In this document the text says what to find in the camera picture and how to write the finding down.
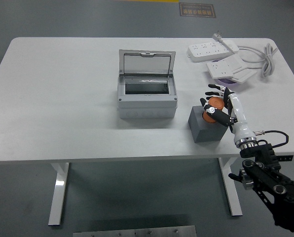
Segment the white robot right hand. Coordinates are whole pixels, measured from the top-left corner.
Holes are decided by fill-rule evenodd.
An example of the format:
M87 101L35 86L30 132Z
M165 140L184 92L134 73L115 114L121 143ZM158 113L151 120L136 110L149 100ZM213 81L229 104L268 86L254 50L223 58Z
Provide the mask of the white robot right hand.
M257 146L256 135L248 128L248 122L238 95L223 85L209 84L208 87L213 88L214 91L206 92L207 97L200 99L207 116L230 129L234 135L234 144L237 148L243 150ZM223 101L223 107L228 110L227 113L209 101L214 98Z

